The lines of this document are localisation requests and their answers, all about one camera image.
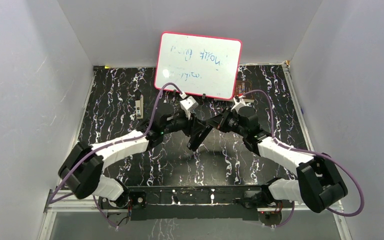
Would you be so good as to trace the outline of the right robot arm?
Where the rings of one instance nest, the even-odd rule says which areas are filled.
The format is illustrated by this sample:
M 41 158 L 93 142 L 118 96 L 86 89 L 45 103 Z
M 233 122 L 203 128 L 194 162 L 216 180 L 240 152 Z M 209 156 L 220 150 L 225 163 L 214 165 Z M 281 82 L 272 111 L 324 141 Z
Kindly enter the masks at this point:
M 300 149 L 276 142 L 265 131 L 256 111 L 249 106 L 222 113 L 207 121 L 207 125 L 220 132 L 233 132 L 242 136 L 245 147 L 252 153 L 272 160 L 296 176 L 294 180 L 276 177 L 261 186 L 252 196 L 246 196 L 243 205 L 251 203 L 275 207 L 280 201 L 304 203 L 310 210 L 320 213 L 348 194 L 337 167 L 327 155 L 302 152 Z

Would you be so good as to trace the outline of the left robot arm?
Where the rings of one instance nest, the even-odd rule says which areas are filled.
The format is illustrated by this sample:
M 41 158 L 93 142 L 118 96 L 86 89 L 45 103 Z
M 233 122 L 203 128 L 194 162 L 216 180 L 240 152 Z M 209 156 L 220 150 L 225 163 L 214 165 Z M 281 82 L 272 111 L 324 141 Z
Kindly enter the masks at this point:
M 117 208 L 125 208 L 130 201 L 130 190 L 120 180 L 104 176 L 103 170 L 155 148 L 166 134 L 182 131 L 194 138 L 205 127 L 204 120 L 194 114 L 187 117 L 182 110 L 157 113 L 154 119 L 143 120 L 135 130 L 121 137 L 91 145 L 78 142 L 58 170 L 58 176 L 77 199 L 94 195 L 107 199 Z

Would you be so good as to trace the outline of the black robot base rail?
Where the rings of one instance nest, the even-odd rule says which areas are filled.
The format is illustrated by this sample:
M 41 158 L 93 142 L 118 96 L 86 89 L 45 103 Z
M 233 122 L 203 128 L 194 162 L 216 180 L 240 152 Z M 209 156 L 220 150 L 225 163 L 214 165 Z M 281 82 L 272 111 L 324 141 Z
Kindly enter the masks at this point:
M 132 221 L 154 219 L 241 219 L 277 225 L 292 206 L 268 203 L 259 185 L 131 186 L 124 206 L 99 197 L 98 205 L 114 217 L 131 213 Z

